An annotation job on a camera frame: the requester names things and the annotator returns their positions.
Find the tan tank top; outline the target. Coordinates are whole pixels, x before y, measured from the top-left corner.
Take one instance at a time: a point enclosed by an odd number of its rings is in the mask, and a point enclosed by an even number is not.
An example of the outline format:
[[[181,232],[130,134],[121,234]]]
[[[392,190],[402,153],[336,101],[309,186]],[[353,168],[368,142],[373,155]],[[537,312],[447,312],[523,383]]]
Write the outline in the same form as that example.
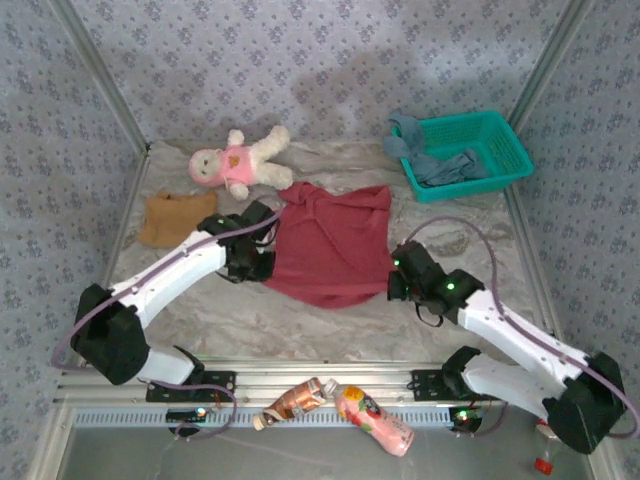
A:
[[[165,190],[146,199],[139,243],[152,248],[175,248],[205,218],[217,212],[213,190],[193,195],[177,195]]]

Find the red tank top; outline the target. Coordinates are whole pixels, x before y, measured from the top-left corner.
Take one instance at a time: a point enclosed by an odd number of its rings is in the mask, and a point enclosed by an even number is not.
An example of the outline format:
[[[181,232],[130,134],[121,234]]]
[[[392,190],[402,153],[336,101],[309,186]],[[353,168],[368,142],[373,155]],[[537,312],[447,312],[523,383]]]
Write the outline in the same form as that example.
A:
[[[394,270],[387,185],[333,195],[296,182],[279,196],[285,208],[266,287],[323,309],[355,306],[387,290]]]

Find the blue tank top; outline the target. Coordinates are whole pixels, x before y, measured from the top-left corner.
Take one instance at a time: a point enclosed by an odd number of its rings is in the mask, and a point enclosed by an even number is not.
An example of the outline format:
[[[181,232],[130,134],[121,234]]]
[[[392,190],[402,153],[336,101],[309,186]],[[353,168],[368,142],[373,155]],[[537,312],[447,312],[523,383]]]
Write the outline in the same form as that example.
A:
[[[390,121],[401,131],[401,136],[387,136],[383,148],[387,155],[408,160],[416,182],[424,188],[440,187],[489,177],[473,149],[446,160],[439,160],[426,153],[426,139],[419,120],[413,116],[393,112]]]

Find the teal plastic basket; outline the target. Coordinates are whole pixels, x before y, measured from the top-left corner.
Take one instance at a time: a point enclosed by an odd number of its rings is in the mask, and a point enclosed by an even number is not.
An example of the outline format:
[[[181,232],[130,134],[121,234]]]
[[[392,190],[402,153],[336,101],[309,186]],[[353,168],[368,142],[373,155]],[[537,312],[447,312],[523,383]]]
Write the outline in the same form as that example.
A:
[[[502,115],[496,111],[480,111],[418,119],[426,139],[426,153],[446,160],[473,149],[489,177],[440,187],[421,187],[414,178],[408,160],[397,159],[403,167],[417,201],[430,203],[502,190],[514,181],[531,175],[533,164],[520,140]],[[401,136],[392,124],[389,136]]]

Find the white plush doll pink outfit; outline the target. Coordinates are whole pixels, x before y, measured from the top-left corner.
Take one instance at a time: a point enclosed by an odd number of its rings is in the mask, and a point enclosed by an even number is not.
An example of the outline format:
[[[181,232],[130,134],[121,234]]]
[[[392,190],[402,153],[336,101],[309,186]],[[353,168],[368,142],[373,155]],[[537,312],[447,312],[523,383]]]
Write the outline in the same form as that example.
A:
[[[249,188],[254,185],[285,190],[293,184],[293,172],[272,159],[289,144],[289,131],[281,125],[274,126],[266,137],[251,145],[245,143],[241,130],[230,130],[224,149],[201,149],[191,156],[189,174],[200,186],[224,187],[238,201],[246,200]]]

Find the pink drink bottle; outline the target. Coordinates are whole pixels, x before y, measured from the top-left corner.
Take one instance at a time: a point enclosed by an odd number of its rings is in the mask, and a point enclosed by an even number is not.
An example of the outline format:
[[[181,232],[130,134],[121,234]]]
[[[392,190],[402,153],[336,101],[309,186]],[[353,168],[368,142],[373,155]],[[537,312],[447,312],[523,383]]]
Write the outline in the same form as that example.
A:
[[[334,400],[342,418],[372,436],[389,454],[403,457],[414,440],[414,432],[399,417],[389,413],[354,385],[343,385],[330,379],[324,392]]]

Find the brown drink bottle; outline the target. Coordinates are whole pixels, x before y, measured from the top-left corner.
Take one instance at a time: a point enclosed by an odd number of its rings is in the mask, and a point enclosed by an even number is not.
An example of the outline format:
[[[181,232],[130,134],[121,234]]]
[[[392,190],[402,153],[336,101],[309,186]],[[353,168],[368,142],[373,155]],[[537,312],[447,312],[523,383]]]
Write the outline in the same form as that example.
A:
[[[278,423],[303,417],[323,406],[327,396],[317,377],[312,377],[287,390],[270,406],[253,415],[252,425],[261,431]]]

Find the clear cola bottle red label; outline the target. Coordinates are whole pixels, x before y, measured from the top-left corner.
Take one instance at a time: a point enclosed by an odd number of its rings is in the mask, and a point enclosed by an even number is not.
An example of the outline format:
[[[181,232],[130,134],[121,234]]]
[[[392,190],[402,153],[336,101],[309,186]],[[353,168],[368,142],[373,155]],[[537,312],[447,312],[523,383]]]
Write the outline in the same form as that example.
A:
[[[535,426],[537,447],[535,469],[544,474],[550,475],[554,468],[554,457],[562,447],[562,442],[548,423],[542,419],[536,422]]]

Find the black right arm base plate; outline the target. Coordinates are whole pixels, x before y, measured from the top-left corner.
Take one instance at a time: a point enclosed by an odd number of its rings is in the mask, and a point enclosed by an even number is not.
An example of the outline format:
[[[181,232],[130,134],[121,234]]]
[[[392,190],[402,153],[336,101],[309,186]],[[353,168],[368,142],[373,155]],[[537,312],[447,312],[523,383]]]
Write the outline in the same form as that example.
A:
[[[419,369],[411,371],[406,385],[415,401],[470,400],[473,392],[457,374],[447,374],[442,369]]]

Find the aluminium frame cross rail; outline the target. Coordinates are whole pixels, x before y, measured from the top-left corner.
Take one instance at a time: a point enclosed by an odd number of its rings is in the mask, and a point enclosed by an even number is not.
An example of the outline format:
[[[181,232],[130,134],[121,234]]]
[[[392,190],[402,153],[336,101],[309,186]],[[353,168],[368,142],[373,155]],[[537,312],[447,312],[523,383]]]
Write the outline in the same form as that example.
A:
[[[583,373],[579,368],[548,360],[548,367],[529,372],[517,366],[496,361],[486,354],[475,356],[465,365],[462,379],[477,394],[489,395],[513,405],[533,405],[543,398],[558,398]],[[330,378],[344,384],[358,385],[385,405],[405,405],[414,401],[406,385],[411,371],[440,369],[437,363],[382,361],[330,363],[327,361],[284,361],[206,358],[208,371],[234,371],[235,396],[248,406],[271,403],[281,392],[313,376]],[[139,380],[121,386],[112,385],[97,372],[63,373],[54,393],[56,403],[75,406],[129,406],[146,401],[147,387]],[[430,403],[453,404],[459,400],[435,400]]]

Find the aluminium side rail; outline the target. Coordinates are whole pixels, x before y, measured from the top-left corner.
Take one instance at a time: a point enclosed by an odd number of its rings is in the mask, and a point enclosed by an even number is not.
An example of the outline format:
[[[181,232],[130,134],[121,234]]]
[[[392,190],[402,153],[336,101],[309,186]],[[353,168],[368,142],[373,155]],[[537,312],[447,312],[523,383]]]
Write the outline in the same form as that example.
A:
[[[533,303],[533,316],[547,333],[560,341],[565,341],[564,331],[553,304],[551,290],[536,249],[518,186],[519,182],[514,181],[506,187],[504,197],[514,228],[522,270]]]
[[[110,248],[108,262],[102,275],[102,279],[98,283],[94,283],[87,287],[81,294],[76,320],[69,339],[69,346],[73,352],[71,363],[72,370],[83,372],[87,369],[87,362],[78,355],[78,351],[76,350],[76,336],[84,328],[84,322],[89,319],[90,313],[93,309],[101,303],[101,298],[104,296],[108,298],[109,296],[109,292],[104,290],[104,287],[108,287],[110,285],[110,280],[113,276],[120,250],[126,237],[131,211],[148,169],[148,150],[149,148],[146,148],[140,157],[129,194],[122,211],[118,231]]]

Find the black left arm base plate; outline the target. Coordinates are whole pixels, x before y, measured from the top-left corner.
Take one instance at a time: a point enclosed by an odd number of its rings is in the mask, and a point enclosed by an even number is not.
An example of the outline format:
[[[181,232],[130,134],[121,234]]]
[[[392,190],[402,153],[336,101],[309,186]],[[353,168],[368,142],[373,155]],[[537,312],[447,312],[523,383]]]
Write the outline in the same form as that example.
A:
[[[204,385],[216,385],[235,392],[236,373],[234,371],[202,371],[193,373],[185,382],[185,386],[198,386],[194,390],[181,390],[175,386],[161,386],[152,383],[146,390],[146,401],[149,403],[228,403],[231,401],[228,393]]]

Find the aluminium frame post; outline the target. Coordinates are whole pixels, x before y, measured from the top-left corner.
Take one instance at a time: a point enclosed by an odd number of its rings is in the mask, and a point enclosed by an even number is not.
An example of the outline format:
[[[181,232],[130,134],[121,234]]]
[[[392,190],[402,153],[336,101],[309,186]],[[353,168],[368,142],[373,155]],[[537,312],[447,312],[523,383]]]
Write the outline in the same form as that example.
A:
[[[596,0],[567,0],[564,10],[508,116],[508,123],[517,135],[526,126],[528,118],[595,3]]]
[[[145,152],[147,142],[96,44],[71,0],[47,0],[76,48],[94,83],[135,151]]]

